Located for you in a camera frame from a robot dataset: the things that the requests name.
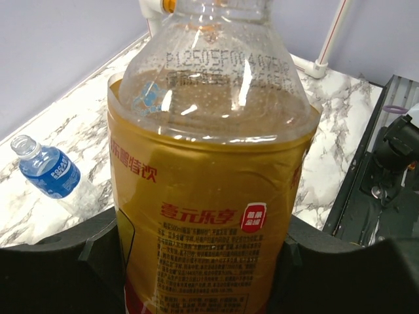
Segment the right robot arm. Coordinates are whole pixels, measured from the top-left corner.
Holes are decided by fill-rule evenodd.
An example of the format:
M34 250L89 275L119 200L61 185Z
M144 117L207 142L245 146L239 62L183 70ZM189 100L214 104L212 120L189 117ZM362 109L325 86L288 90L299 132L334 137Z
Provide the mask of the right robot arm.
M396 118L373 152L371 194L385 207L406 186L409 166L418 161L418 105Z

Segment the blue label Pocari bottle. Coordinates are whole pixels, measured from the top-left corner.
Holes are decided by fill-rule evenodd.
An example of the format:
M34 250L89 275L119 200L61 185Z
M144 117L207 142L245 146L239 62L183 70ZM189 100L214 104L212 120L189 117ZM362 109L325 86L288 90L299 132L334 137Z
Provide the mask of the blue label Pocari bottle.
M62 150L28 135L15 137L10 147L19 159L21 174L69 214L90 218L100 210L101 192Z

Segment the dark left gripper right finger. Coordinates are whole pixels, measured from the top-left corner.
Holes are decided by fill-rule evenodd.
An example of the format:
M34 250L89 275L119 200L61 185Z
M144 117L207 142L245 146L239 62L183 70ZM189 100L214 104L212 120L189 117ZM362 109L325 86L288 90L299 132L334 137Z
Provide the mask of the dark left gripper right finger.
M418 239L370 247L292 217L278 256L272 313L417 313Z

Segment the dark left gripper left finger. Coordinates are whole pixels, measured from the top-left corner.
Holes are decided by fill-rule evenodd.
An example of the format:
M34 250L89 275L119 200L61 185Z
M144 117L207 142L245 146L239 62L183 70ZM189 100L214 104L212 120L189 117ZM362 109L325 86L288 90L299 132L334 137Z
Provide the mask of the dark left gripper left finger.
M123 286L114 209L1 249L2 313L124 313Z

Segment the gold red label bottle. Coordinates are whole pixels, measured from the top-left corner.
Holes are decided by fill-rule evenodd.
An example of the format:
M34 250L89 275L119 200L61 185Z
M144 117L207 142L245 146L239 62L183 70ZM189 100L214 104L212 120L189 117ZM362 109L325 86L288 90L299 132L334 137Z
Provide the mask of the gold red label bottle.
M271 1L177 1L108 89L127 313L265 313L321 116Z

